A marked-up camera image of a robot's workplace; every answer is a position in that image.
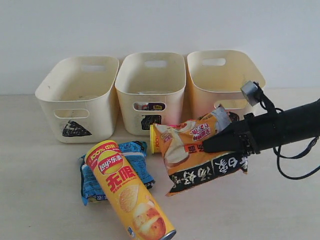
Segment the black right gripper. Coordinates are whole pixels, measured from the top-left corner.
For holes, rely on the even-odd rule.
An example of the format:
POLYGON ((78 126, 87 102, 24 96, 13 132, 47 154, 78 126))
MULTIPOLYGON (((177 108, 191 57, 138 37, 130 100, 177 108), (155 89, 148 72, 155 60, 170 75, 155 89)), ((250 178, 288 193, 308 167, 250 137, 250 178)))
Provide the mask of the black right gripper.
POLYGON ((206 153, 242 152, 246 156, 259 154, 259 149, 250 129, 250 120, 255 115, 245 114, 243 120, 232 122, 221 132, 204 140, 203 149, 206 153))

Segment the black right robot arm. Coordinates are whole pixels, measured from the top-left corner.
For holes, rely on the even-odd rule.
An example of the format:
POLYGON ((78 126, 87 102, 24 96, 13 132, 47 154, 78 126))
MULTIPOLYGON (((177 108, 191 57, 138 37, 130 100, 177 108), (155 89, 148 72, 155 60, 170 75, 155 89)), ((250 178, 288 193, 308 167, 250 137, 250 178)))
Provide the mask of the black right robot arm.
POLYGON ((202 142, 206 153, 259 154, 263 150, 320 135, 320 101, 282 112, 248 113, 202 142))

